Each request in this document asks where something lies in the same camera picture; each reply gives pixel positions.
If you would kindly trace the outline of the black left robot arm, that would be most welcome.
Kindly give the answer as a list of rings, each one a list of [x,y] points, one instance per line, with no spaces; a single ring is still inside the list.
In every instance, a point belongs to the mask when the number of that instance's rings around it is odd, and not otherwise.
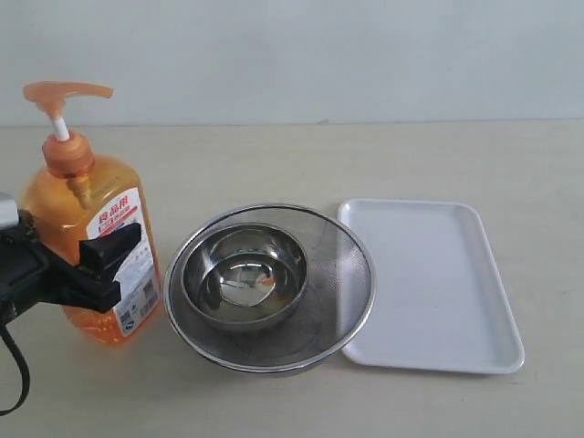
[[[78,243],[79,263],[70,264],[40,240],[32,215],[1,194],[1,325],[38,303],[105,313],[120,302],[114,279],[141,241],[141,226]]]

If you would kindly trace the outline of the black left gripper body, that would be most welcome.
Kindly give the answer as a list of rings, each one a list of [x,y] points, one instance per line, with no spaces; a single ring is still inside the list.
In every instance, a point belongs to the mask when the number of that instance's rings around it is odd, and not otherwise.
[[[1,231],[1,324],[38,303],[84,308],[101,314],[120,302],[120,283],[95,279],[41,242],[32,215]]]

